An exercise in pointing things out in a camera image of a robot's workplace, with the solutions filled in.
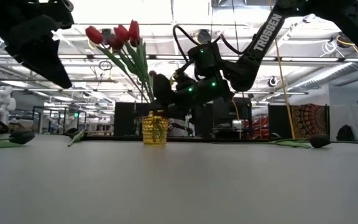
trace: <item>ceiling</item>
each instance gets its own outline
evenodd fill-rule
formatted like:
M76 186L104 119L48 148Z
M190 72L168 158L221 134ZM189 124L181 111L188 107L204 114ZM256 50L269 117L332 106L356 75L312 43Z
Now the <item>ceiling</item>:
M243 50L250 43L252 36L265 22L270 9L268 0L235 0L234 10L231 1L224 0L71 0L75 10L72 12L75 25L68 30L58 30L54 33L54 39L60 39L59 54L66 70L76 87L87 89L87 93L81 91L66 90L55 91L58 86L50 82L0 82L0 85L14 85L15 88L38 89L32 91L45 101L56 102L81 102L81 103L113 103L115 101L140 101L139 93L133 84L126 78L120 69L113 67L110 71L102 71L99 63L103 61L102 53L90 45L85 36L88 26L98 29L113 29L118 24L128 23L132 19L139 21L140 34L147 43L147 54L156 55L155 60L149 60L149 69L162 73L168 78L181 65L183 60L178 53L178 48L173 41L172 27L179 24L190 35L200 29L211 30L213 38L224 34L228 42L238 49ZM277 36L279 54L283 59L282 73L288 86L297 80L307 77L319 68L338 65L334 60L327 58L351 57L358 58L354 48L342 49L335 47L328 41L336 37L340 30L335 24L315 16L292 17L285 21L283 28ZM181 33L178 33L180 45L185 52L194 45ZM231 60L236 60L237 55L228 49L221 41L218 42L221 55ZM86 55L94 55L95 59L89 61ZM250 91L255 92L257 100L274 101L280 95L270 97L258 92L281 91L279 82L276 88L270 88L267 81L271 77L280 80L280 68L275 60L277 51L273 46L266 61L262 63L257 75L257 81ZM299 61L292 61L291 57L304 57ZM193 77L193 67L186 71ZM42 80L42 77L21 67L11 59L0 46L0 78L8 80L18 78ZM64 96L65 101L51 96Z

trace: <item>black tulip bulb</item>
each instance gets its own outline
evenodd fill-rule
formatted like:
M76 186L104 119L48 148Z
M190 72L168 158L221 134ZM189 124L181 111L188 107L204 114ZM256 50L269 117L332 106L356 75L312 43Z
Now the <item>black tulip bulb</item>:
M35 134L32 130L18 129L14 130L9 136L9 141L16 144L25 144L35 138Z
M329 136L326 134L315 134L314 136L310 137L309 142L311 146L316 149L327 146L331 143Z

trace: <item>yellow cable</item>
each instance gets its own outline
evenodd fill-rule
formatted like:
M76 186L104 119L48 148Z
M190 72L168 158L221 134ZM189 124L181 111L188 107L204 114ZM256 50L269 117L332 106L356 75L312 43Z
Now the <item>yellow cable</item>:
M234 102L233 99L231 99L231 101L233 102L234 107L235 107L235 109L236 109L237 120L240 121L239 110L237 109L237 105L236 105L236 103ZM241 139L241 132L242 132L242 127L241 127L241 129L240 129L240 135L239 135L240 139Z
M272 10L272 0L268 0L269 4L270 4L270 10ZM287 106L287 112L288 112L288 119L290 120L290 126L291 126L291 135L292 135L292 139L295 139L295 130L293 128L293 123L292 123L292 117L291 117L291 108L290 108L290 104L288 103L288 97L287 97L287 91L285 89L285 80L284 80L284 76L283 76L283 69L282 69L282 64L281 64L281 59L280 59L280 52L278 51L278 43L277 43L277 39L274 38L274 42L276 45L276 52L277 52L277 59L278 59L278 67L280 68L280 78L281 78L281 83L283 85L283 92L284 92L284 99L285 99L285 105Z
M358 54L358 49L357 49L357 47L355 46L355 45L353 45L353 49L357 52L357 54Z
M358 49L357 49L357 47L356 47L355 44L353 44L353 43L348 43L348 42L339 40L339 35L336 36L336 41L338 41L339 43L344 44L344 45L350 45L350 46L352 46L353 49L354 49L354 50L357 52L357 54L358 54Z

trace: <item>wall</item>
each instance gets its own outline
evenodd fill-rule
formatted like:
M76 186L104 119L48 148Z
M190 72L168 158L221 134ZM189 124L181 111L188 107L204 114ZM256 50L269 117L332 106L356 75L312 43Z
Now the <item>wall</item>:
M332 105L358 104L358 86L329 88L329 100Z
M44 105L44 101L38 96L26 95L20 91L14 91L12 97L16 100L16 109L32 110L33 106Z
M308 95L292 95L288 98L290 105L303 105L312 103L316 105L329 105L329 85L325 84L317 90L308 90Z

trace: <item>red tulip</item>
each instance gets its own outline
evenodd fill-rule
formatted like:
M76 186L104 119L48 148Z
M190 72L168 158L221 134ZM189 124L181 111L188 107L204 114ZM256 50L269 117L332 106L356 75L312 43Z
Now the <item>red tulip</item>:
M101 44L103 42L103 35L100 33L97 28L93 26L89 26L85 29L85 34L89 38L90 41L95 44Z
M130 38L133 38L136 41L140 40L139 23L137 21L131 21L128 33Z
M133 39L133 38L131 37L131 38L129 39L129 43L131 44L131 46L137 47L137 46L139 46L139 44L140 44L140 39L135 40L135 39Z
M121 42L126 42L129 40L128 30L123 25L118 25L118 27L114 28L114 32L116 33L116 39Z
M108 40L108 44L114 50L121 50L124 46L124 42L120 39L115 38L115 37L111 37Z

